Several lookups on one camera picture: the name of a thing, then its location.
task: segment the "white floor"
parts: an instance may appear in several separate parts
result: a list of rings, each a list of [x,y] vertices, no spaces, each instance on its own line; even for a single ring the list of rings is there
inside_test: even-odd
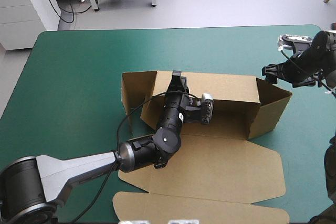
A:
[[[77,11],[89,2],[72,0]],[[141,29],[218,26],[315,24],[329,29],[336,22],[336,0],[150,0],[100,1],[100,11],[77,15],[60,30]],[[0,116],[11,96],[30,50],[5,51],[0,47]]]

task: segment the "green tabletop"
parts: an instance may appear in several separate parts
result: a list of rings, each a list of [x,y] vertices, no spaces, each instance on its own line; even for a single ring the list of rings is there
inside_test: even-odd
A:
[[[124,116],[121,73],[144,70],[253,74],[285,59],[280,34],[314,36],[317,26],[262,26],[42,33],[0,119],[0,166],[26,155],[71,158],[115,148]],[[335,103],[322,88],[292,89],[276,129],[253,141],[281,154],[286,194],[258,203],[307,221],[327,208],[323,156],[335,130]],[[133,135],[149,131],[134,120]],[[131,137],[124,127],[122,138]],[[102,178],[75,188],[60,221],[69,221],[94,197]],[[140,191],[112,174],[101,197],[81,221],[114,222],[112,197]]]

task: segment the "cable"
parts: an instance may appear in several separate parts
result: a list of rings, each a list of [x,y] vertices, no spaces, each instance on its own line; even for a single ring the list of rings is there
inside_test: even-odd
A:
[[[71,222],[69,222],[68,224],[74,224],[77,220],[79,220],[84,214],[86,214],[86,212],[88,211],[88,210],[90,210],[90,208],[96,203],[96,201],[97,201],[97,199],[99,198],[99,196],[100,196],[100,194],[101,194],[101,192],[103,191],[103,189],[104,189],[104,187],[105,187],[105,185],[106,185],[106,182],[107,182],[107,180],[109,179],[109,177],[110,177],[110,175],[111,175],[111,173],[117,168],[117,165],[118,165],[118,163],[117,162],[115,162],[112,166],[111,166],[111,168],[110,168],[110,170],[109,170],[109,172],[106,174],[106,177],[105,177],[105,179],[104,179],[104,181],[103,181],[103,183],[101,184],[101,186],[100,186],[100,188],[99,188],[99,190],[98,190],[98,192],[97,192],[97,194],[96,194],[96,196],[93,198],[93,200],[91,201],[91,203],[75,218],[75,219],[73,219]]]
[[[179,94],[186,94],[186,95],[190,95],[191,97],[194,97],[195,99],[198,99],[197,96],[193,95],[193,94],[190,94],[190,93],[187,93],[187,92],[182,92],[182,91],[167,91],[167,92],[162,92],[160,94],[157,94],[157,95],[154,95],[152,97],[150,97],[149,99],[147,99],[146,101],[144,101],[143,103],[141,103],[139,106],[137,106],[134,110],[132,110],[128,115],[126,115],[123,120],[120,122],[118,128],[117,128],[117,137],[116,137],[116,140],[117,140],[117,150],[118,150],[118,153],[120,153],[120,141],[119,141],[119,130],[120,130],[120,127],[122,126],[122,124],[126,121],[127,118],[129,118],[136,110],[138,110],[139,108],[141,108],[144,104],[148,103],[149,101],[161,96],[161,95],[164,95],[164,94],[171,94],[171,93],[179,93]]]
[[[300,71],[302,71],[303,73],[305,73],[306,75],[308,75],[311,79],[313,79],[314,81],[321,83],[321,85],[323,87],[325,87],[328,91],[331,91],[331,89],[325,85],[322,81],[319,81],[317,78],[315,78],[313,75],[308,74],[306,71],[304,71],[302,68],[300,68],[291,58],[289,58],[283,50],[280,51],[282,53],[283,56],[286,57],[287,60],[289,60],[294,66],[296,66]],[[331,91],[331,94],[336,98],[336,93]]]
[[[57,14],[57,16],[58,16],[63,22],[68,23],[68,24],[71,24],[71,23],[73,23],[73,22],[75,21],[75,15],[74,15],[74,14],[72,15],[72,21],[66,21],[65,19],[63,19],[63,18],[58,14],[58,12],[57,12],[56,9],[54,8],[54,6],[53,6],[51,0],[49,0],[49,3],[50,3],[50,5],[51,5],[51,7],[53,8],[54,12]]]
[[[80,12],[69,12],[68,10],[65,10],[65,9],[63,9],[63,8],[60,7],[60,9],[63,10],[64,12],[66,12],[66,13],[73,13],[73,14],[81,14],[81,13],[85,13],[85,12],[87,12],[90,8],[91,8],[91,5],[90,5],[87,9],[85,9],[85,10],[83,10],[83,11],[80,11]]]
[[[81,13],[85,13],[85,12],[87,12],[91,7],[92,7],[92,6],[90,5],[87,9],[82,10],[82,11],[80,11],[80,12],[70,12],[70,11],[68,11],[68,10],[65,10],[65,9],[61,8],[61,7],[59,7],[59,8],[60,8],[61,10],[63,10],[64,12],[66,12],[66,13],[81,14]]]
[[[315,223],[319,222],[320,220],[329,220],[333,223],[336,223],[336,219],[333,218],[333,217],[324,216],[324,215],[316,215],[308,221],[308,224],[315,224]]]

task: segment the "cardboard box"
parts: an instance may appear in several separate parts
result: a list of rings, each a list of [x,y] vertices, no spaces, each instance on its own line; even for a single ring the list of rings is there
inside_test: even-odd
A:
[[[126,113],[164,92],[172,73],[148,71],[122,75]],[[182,72],[190,93],[214,98],[209,125],[184,124],[182,146],[164,169],[149,166],[119,177],[146,193],[119,192],[113,206],[120,220],[170,219],[215,223],[288,223],[282,209],[251,205],[285,194],[280,155],[248,139],[274,129],[291,93],[254,76]],[[155,128],[163,97],[143,107],[141,118]]]

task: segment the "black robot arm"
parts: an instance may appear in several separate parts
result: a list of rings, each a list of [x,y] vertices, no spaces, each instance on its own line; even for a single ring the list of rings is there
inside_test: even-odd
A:
[[[293,51],[286,62],[262,68],[262,75],[270,83],[281,79],[293,87],[314,86],[326,80],[327,86],[336,86],[336,34],[320,31],[312,40],[306,36],[281,35],[279,46]]]
[[[213,99],[195,99],[180,71],[174,71],[165,95],[163,112],[153,135],[122,143],[118,150],[59,160],[47,155],[20,158],[0,172],[0,222],[43,224],[64,206],[71,190],[86,181],[116,170],[131,172],[154,165],[162,168],[181,146],[183,123],[208,124]]]

